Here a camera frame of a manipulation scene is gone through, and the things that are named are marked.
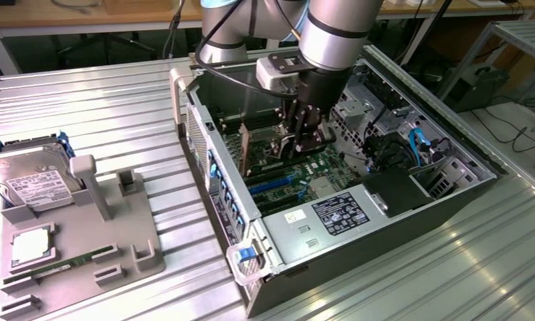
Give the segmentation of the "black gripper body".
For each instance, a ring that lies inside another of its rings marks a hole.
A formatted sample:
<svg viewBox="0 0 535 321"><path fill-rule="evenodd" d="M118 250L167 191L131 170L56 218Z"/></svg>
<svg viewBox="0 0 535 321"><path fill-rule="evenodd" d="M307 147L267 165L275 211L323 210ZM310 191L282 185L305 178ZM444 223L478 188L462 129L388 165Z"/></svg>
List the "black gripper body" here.
<svg viewBox="0 0 535 321"><path fill-rule="evenodd" d="M298 77L298 101L321 110L338 103L354 68L330 71L322 68L303 71Z"/></svg>

